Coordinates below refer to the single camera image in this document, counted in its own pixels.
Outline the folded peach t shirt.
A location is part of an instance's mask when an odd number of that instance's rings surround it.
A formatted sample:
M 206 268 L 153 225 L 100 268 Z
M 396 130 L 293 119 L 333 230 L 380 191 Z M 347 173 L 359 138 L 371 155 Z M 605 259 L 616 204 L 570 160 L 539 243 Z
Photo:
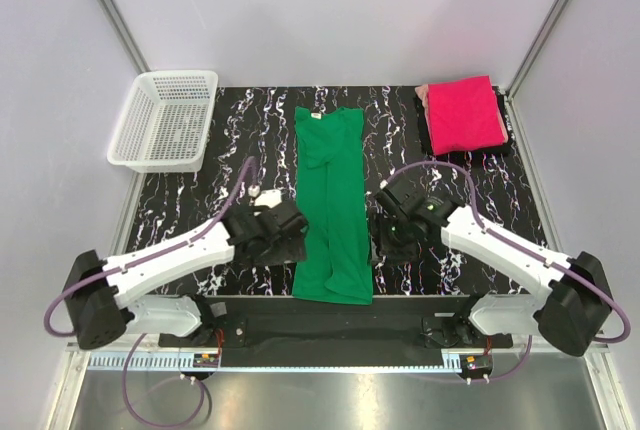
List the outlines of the folded peach t shirt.
M 428 94 L 429 94 L 429 85 L 428 84 L 423 84 L 420 86 L 417 86 L 415 88 L 415 93 L 417 98 L 419 99 L 422 108 L 423 108 L 423 113 L 425 118 L 428 118 L 429 115 L 429 100 L 428 100 Z

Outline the white plastic basket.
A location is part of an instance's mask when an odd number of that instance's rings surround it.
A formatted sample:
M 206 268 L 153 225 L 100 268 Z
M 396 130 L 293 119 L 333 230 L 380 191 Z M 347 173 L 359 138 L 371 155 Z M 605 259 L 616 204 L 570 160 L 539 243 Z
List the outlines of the white plastic basket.
M 141 174 L 200 171 L 218 82 L 211 70 L 139 74 L 120 112 L 108 162 Z

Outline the black marble pattern mat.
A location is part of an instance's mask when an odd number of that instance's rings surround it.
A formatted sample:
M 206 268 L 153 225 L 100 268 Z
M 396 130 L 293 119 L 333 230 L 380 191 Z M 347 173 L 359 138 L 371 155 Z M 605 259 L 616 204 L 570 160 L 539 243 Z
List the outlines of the black marble pattern mat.
M 497 100 L 510 133 L 506 150 L 455 154 L 439 160 L 467 170 L 482 216 L 548 246 L 529 178 L 497 87 Z M 297 140 L 295 110 L 330 113 L 340 107 L 364 111 L 363 153 L 367 213 L 379 211 L 373 198 L 380 182 L 409 163 L 434 159 L 421 130 L 422 105 L 413 86 L 220 88 L 204 163 L 198 173 L 149 174 L 139 192 L 125 253 L 176 237 L 214 216 L 222 207 L 248 156 L 259 160 L 259 185 L 295 198 Z M 469 201 L 464 177 L 430 167 L 403 173 L 417 190 Z M 157 295 L 291 295 L 295 264 L 247 267 L 237 262 L 207 267 L 155 289 Z M 373 267 L 375 296 L 520 294 L 515 281 L 472 257 L 441 244 L 401 265 Z

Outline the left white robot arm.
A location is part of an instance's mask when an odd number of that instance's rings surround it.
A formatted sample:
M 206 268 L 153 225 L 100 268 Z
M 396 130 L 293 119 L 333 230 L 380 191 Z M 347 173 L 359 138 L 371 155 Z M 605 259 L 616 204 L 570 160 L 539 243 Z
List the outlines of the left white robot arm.
M 292 200 L 238 205 L 141 251 L 79 255 L 64 286 L 64 302 L 80 349 L 106 347 L 125 334 L 159 334 L 186 346 L 214 342 L 223 321 L 196 295 L 166 296 L 155 289 L 205 267 L 257 264 L 267 257 L 302 259 L 308 221 Z

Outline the green t shirt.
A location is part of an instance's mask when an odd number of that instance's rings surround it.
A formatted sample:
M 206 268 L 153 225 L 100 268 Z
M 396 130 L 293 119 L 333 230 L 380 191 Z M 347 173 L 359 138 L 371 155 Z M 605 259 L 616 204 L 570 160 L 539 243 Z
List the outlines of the green t shirt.
M 359 108 L 328 114 L 295 110 L 296 203 L 308 220 L 306 259 L 296 265 L 293 281 L 296 298 L 372 303 L 363 127 Z

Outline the folded pink t shirt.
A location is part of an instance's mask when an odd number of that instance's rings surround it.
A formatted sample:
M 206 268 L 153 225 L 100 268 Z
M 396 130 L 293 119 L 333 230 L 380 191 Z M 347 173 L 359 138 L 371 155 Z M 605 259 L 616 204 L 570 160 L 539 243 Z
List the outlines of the folded pink t shirt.
M 426 121 L 433 153 L 498 147 L 508 140 L 488 76 L 429 84 Z

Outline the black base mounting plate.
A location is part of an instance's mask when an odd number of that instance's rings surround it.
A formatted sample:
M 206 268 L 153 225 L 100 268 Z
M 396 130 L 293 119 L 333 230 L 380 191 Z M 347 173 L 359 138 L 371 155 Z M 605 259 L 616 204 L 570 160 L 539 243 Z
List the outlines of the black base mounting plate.
M 222 365 L 237 368 L 427 367 L 442 364 L 427 321 L 462 311 L 454 296 L 382 296 L 369 306 L 292 297 L 213 297 L 223 304 Z

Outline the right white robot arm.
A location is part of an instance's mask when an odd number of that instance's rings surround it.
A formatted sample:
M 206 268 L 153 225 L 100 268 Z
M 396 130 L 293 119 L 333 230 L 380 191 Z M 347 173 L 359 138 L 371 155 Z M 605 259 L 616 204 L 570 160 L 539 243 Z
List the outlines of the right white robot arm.
M 450 318 L 443 339 L 476 346 L 488 336 L 540 336 L 571 356 L 585 354 L 612 312 L 601 261 L 581 252 L 569 257 L 536 245 L 479 216 L 455 199 L 406 191 L 379 191 L 382 210 L 372 216 L 372 254 L 389 262 L 413 260 L 441 243 L 507 276 L 523 295 L 473 296 Z

